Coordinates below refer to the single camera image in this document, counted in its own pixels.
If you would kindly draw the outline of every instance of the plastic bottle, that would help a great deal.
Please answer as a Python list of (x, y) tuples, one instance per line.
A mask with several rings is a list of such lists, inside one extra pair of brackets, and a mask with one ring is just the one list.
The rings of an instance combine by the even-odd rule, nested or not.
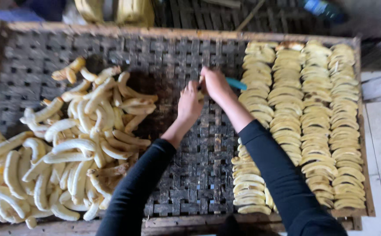
[(339, 24), (347, 20), (346, 14), (334, 3), (324, 0), (300, 0), (299, 3), (308, 12), (330, 22)]

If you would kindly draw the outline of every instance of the person's right hand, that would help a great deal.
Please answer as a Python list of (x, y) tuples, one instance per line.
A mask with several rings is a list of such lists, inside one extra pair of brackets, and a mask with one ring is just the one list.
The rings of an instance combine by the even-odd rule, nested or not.
[(237, 99), (220, 70), (211, 70), (205, 66), (200, 71), (200, 75), (202, 76), (200, 84), (203, 92), (207, 93), (216, 103), (228, 98)]

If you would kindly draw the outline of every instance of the teal knife handle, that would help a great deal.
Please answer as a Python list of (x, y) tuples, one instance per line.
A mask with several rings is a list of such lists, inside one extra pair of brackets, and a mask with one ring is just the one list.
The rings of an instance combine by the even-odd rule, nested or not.
[(225, 77), (225, 79), (227, 80), (227, 83), (231, 87), (247, 90), (247, 85), (245, 85), (244, 83), (241, 83), (240, 81), (236, 80), (235, 78)]

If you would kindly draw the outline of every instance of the person's left hand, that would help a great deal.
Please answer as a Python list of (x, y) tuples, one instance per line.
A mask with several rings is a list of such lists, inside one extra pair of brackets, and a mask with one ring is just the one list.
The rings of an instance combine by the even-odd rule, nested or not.
[(197, 81), (189, 81), (186, 88), (180, 92), (177, 120), (193, 124), (200, 116), (204, 100), (198, 101), (198, 84)]

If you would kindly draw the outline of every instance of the dark woven mat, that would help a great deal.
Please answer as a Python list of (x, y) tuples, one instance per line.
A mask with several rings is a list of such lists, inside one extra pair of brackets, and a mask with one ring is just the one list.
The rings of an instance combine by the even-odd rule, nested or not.
[[(176, 118), (179, 92), (189, 80), (199, 78), (202, 66), (220, 66), (230, 77), (241, 74), (245, 44), (233, 40), (10, 32), (2, 47), (0, 131), (11, 137), (26, 130), (19, 122), (26, 107), (39, 109), (42, 99), (53, 99), (71, 87), (66, 81), (51, 79), (51, 73), (77, 56), (85, 56), (90, 71), (97, 73), (111, 64), (119, 64), (132, 73), (128, 82), (132, 88), (159, 96), (158, 109), (136, 132), (139, 137), (150, 135), (154, 140)], [(200, 119), (163, 174), (145, 214), (233, 212), (230, 160), (236, 149), (237, 137), (228, 118), (206, 98)]]

